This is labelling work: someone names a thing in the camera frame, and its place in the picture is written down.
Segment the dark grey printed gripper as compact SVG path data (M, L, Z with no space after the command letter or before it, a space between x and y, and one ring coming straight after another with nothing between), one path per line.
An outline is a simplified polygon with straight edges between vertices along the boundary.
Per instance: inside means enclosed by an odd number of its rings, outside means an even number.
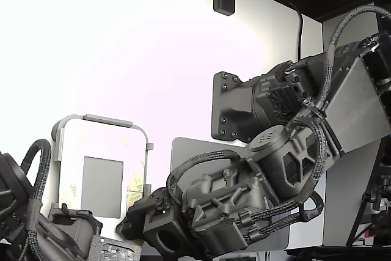
M173 169L162 203L153 208L152 195L136 201L115 228L117 235L131 241L145 238L164 257L217 257L268 237L264 229L272 216L267 210L277 201L254 160L231 158L226 168L180 189L186 172L214 160L193 157Z

